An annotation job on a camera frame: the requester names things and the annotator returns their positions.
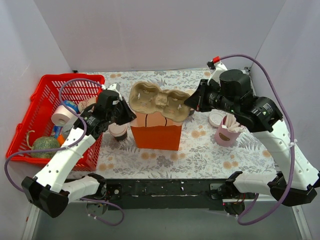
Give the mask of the white cup lid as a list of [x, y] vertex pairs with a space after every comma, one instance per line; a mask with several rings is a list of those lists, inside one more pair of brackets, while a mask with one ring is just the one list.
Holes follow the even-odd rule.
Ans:
[[127, 133], [128, 127], [126, 124], [118, 125], [113, 123], [108, 126], [108, 131], [113, 137], [121, 137]]

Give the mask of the orange paper bag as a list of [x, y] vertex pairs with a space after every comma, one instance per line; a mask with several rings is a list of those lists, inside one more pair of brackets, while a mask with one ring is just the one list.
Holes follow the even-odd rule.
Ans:
[[177, 151], [180, 146], [182, 124], [165, 118], [159, 112], [136, 112], [130, 123], [135, 143], [140, 149]]

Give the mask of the stack of paper cups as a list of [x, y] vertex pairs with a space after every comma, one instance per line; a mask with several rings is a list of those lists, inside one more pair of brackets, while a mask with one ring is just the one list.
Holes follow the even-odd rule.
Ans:
[[[191, 97], [191, 96], [195, 93], [195, 90], [188, 89], [188, 90], [186, 91], [186, 93], [189, 95], [189, 97]], [[191, 107], [188, 116], [190, 117], [190, 116], [192, 116], [194, 113], [195, 113], [195, 109], [193, 109], [193, 108]]]

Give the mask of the black paper coffee cup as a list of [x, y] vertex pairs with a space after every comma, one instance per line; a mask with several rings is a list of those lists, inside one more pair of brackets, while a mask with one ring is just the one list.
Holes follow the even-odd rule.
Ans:
[[114, 135], [113, 137], [114, 137], [114, 139], [115, 139], [117, 142], [121, 142], [121, 141], [124, 141], [124, 140], [127, 139], [127, 137], [128, 137], [128, 132], [125, 131], [125, 132], [123, 132], [122, 134]]

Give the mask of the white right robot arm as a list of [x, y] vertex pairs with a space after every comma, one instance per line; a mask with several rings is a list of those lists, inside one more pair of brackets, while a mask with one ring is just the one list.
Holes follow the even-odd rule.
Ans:
[[232, 199], [243, 193], [269, 195], [288, 207], [311, 203], [320, 186], [320, 172], [301, 153], [277, 104], [268, 97], [254, 95], [250, 77], [239, 69], [228, 70], [219, 57], [207, 65], [211, 76], [200, 80], [185, 105], [197, 112], [217, 109], [234, 115], [279, 167], [277, 173], [269, 175], [236, 171], [214, 193]]

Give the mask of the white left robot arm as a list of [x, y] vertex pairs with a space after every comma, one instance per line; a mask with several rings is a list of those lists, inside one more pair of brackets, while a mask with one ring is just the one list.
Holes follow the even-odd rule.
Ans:
[[121, 96], [117, 83], [104, 89], [98, 95], [96, 104], [87, 107], [80, 116], [64, 145], [48, 164], [33, 178], [25, 177], [21, 183], [29, 202], [52, 218], [58, 217], [69, 203], [82, 197], [106, 199], [106, 180], [98, 174], [90, 173], [78, 180], [65, 181], [78, 160], [110, 125], [125, 125], [136, 118]]

